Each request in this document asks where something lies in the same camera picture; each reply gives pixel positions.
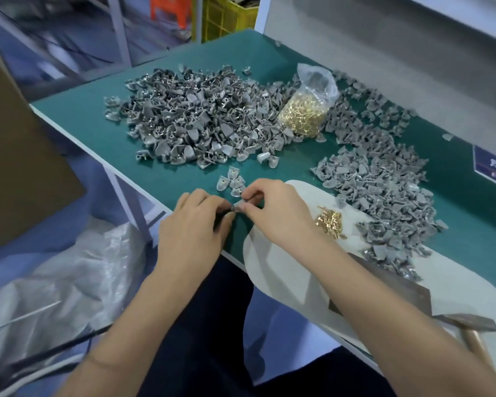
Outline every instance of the blue label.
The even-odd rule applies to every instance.
[[[474,170],[496,183],[496,155],[474,146]]]

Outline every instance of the hand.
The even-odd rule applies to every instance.
[[[153,275],[195,293],[211,271],[230,232],[235,213],[223,217],[214,231],[218,212],[231,208],[227,200],[197,189],[178,199],[174,212],[160,224],[158,262]]]
[[[304,242],[317,228],[306,203],[296,189],[280,180],[260,178],[247,187],[242,197],[248,203],[240,206],[262,233],[286,251]],[[261,200],[265,207],[256,207]]]

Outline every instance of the person's right hand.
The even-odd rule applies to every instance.
[[[242,197],[247,203],[239,207],[261,232],[285,250],[317,233],[306,203],[296,189],[280,180],[260,178],[247,187]],[[263,209],[256,207],[265,200]]]

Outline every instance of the yellow plastic crate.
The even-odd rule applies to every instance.
[[[196,2],[193,0],[192,38],[196,39]],[[230,0],[204,0],[202,42],[255,27],[259,7],[243,8]]]

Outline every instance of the hammer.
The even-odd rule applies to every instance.
[[[496,322],[494,320],[469,313],[437,315],[434,318],[453,324],[461,329],[461,335],[469,350],[476,354],[482,362],[494,369],[492,358],[480,334],[484,331],[496,331]]]

